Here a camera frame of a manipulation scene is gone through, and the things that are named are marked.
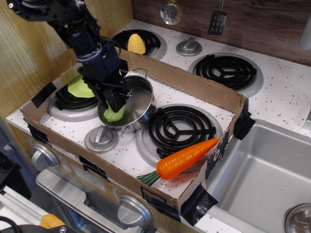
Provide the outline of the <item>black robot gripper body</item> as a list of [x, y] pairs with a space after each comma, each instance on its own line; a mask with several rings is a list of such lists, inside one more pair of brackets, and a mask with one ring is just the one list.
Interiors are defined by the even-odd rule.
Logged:
[[[120, 73], [121, 60], [112, 43], [81, 44], [77, 48], [77, 61], [82, 64], [78, 72], [89, 79], [116, 79]], [[126, 86], [124, 78], [121, 79], [116, 87]]]

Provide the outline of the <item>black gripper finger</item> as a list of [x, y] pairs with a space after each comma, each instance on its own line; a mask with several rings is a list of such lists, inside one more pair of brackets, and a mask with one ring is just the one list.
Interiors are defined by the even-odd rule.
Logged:
[[106, 98], [104, 96], [101, 84], [93, 81], [85, 81], [85, 83], [87, 84], [88, 88], [92, 90], [98, 102], [102, 105], [106, 105]]
[[118, 112], [126, 104], [126, 101], [131, 99], [133, 94], [126, 86], [109, 86], [105, 88], [104, 96], [113, 112]]

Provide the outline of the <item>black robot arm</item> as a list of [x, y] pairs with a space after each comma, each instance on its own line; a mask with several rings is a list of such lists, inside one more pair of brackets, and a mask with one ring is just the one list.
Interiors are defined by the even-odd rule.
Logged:
[[82, 0], [9, 0], [8, 8], [27, 21], [47, 22], [81, 63], [78, 72], [96, 99], [118, 112], [132, 97], [120, 74], [120, 50], [100, 35], [100, 26]]

